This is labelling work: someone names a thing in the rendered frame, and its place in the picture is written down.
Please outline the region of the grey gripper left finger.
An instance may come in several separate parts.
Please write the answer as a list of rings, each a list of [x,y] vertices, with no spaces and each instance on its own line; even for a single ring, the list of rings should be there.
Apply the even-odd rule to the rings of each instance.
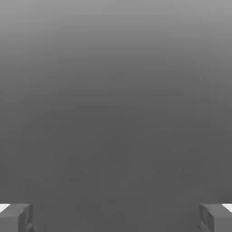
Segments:
[[[34,232],[33,205],[0,203],[0,232]]]

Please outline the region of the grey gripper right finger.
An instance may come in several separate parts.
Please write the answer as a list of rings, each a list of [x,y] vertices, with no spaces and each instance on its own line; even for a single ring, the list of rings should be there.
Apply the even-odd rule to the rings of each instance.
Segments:
[[[232,203],[200,204],[199,232],[232,232]]]

